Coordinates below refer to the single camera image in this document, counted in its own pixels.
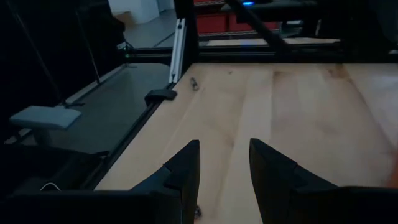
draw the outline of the black bracket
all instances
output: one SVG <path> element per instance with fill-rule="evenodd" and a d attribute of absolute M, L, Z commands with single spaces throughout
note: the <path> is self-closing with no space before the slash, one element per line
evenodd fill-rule
<path fill-rule="evenodd" d="M 160 103 L 163 100 L 174 100 L 177 92 L 173 90 L 151 90 L 145 96 L 145 103 L 149 106 L 151 103 Z"/>

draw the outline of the gray cushion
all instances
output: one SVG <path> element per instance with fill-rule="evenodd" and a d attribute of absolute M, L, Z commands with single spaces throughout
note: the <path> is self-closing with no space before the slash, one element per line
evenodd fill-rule
<path fill-rule="evenodd" d="M 80 111 L 58 106 L 30 106 L 10 117 L 10 122 L 31 129 L 67 129 L 80 115 Z"/>

